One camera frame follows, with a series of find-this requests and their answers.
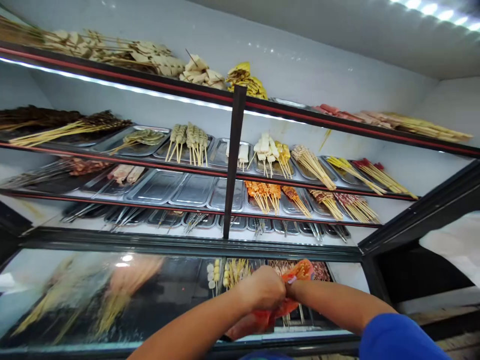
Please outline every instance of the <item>orange plastic bag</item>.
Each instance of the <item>orange plastic bag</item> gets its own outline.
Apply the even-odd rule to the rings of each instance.
[[[307,259],[303,259],[284,273],[281,278],[285,283],[291,283],[295,280],[311,280],[313,273],[314,267],[312,263]],[[275,311],[258,310],[251,312],[231,327],[225,335],[234,341],[247,335],[262,334],[268,328],[274,326],[276,319],[290,314],[298,306],[298,302],[287,298]]]

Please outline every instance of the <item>glass display case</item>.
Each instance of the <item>glass display case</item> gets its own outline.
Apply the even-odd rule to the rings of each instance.
[[[222,292],[216,261],[308,258],[388,302],[375,256],[480,210],[451,210],[480,179],[473,10],[243,3],[0,0],[0,354],[126,357]],[[299,308],[212,351],[358,340]]]

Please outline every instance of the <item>light strip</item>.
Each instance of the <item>light strip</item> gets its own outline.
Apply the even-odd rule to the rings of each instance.
[[[424,15],[436,17],[441,22],[450,22],[456,26],[462,26],[472,32],[480,31],[479,18],[469,18],[467,14],[456,12],[447,6],[438,5],[435,2],[422,0],[390,0],[393,4],[400,4],[407,10],[416,10]]]
[[[29,64],[29,63],[26,63],[26,62],[13,61],[13,60],[9,60],[9,59],[3,58],[3,57],[0,57],[0,61],[3,61],[5,63],[9,63],[9,64],[20,65],[20,66],[30,68],[30,69],[41,70],[41,71],[46,72],[46,73],[62,75],[62,76],[67,77],[67,78],[79,79],[79,80],[83,80],[83,81],[86,81],[86,82],[89,82],[89,83],[100,84],[100,85],[113,87],[113,88],[117,88],[117,89],[121,89],[121,90],[128,90],[128,91],[131,91],[131,92],[134,92],[134,93],[140,93],[140,94],[150,95],[150,96],[154,96],[154,97],[158,97],[158,98],[169,99],[169,100],[176,100],[176,101],[179,101],[179,102],[182,102],[182,103],[195,104],[195,105],[199,105],[199,106],[205,106],[205,107],[208,107],[208,108],[226,110],[228,112],[232,111],[231,106],[218,105],[218,104],[207,102],[207,101],[194,100],[194,99],[190,99],[190,98],[187,98],[187,97],[165,94],[163,92],[158,92],[158,91],[145,90],[145,89],[142,89],[140,87],[123,85],[123,84],[119,84],[119,83],[115,83],[115,82],[111,82],[111,81],[98,80],[98,79],[93,78],[93,77],[77,75],[77,74],[73,74],[73,73],[66,72],[66,71],[54,70],[54,69],[50,69],[48,67],[32,65],[32,64]],[[257,116],[257,117],[262,117],[262,118],[276,119],[276,120],[280,120],[280,121],[297,123],[297,121],[295,121],[295,120],[290,120],[290,119],[285,119],[283,117],[262,114],[262,113],[255,112],[255,111],[245,110],[243,113],[253,115],[253,116]]]

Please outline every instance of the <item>white ceiling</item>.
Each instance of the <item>white ceiling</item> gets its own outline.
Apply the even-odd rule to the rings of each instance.
[[[433,78],[480,76],[480,32],[390,0],[189,1]]]

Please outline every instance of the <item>human arm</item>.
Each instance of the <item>human arm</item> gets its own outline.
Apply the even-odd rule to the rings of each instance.
[[[287,297],[358,335],[377,315],[397,313],[373,295],[334,282],[297,280],[287,286]]]
[[[277,308],[285,293],[285,285],[275,270],[262,266],[231,290],[158,330],[128,360],[201,359],[236,322],[254,310]]]

